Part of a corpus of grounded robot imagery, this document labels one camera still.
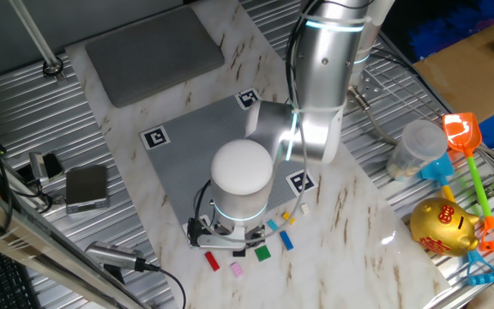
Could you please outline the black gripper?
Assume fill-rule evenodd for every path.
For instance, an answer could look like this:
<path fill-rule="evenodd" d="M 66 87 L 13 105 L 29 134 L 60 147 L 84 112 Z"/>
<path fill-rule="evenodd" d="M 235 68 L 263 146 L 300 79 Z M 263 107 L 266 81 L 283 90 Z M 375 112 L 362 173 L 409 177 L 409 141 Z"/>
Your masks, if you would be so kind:
<path fill-rule="evenodd" d="M 251 240 L 252 240 L 252 243 L 251 243 L 251 247 L 252 248 L 257 248 L 257 247 L 260 247 L 262 245 L 265 245 L 266 243 L 266 227 L 265 227 L 265 224 L 260 224 L 260 225 L 257 225 L 255 227 L 253 227 L 251 230 L 249 230 L 247 233 L 246 233 L 246 237 L 252 237 Z"/>

